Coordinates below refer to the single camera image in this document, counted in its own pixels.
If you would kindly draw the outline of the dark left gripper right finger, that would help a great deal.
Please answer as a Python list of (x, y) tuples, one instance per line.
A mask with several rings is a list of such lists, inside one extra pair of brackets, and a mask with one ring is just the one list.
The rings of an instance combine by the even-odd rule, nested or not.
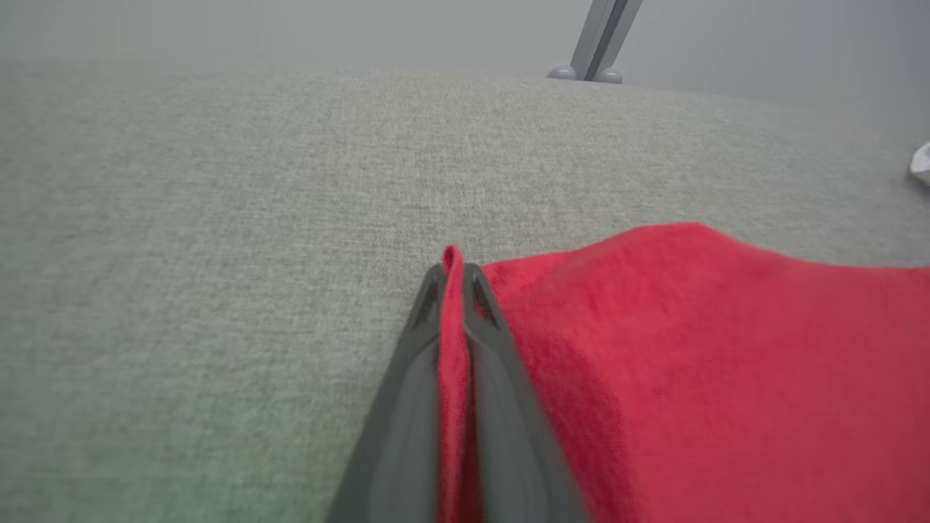
[(588, 522), (581, 489), (481, 267), (463, 271), (482, 520)]

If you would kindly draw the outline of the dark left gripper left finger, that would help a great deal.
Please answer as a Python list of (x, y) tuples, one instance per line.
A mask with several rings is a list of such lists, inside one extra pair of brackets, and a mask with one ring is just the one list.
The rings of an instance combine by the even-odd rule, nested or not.
[(429, 268), (330, 506), (329, 522), (439, 519), (437, 367), (445, 285), (444, 268)]

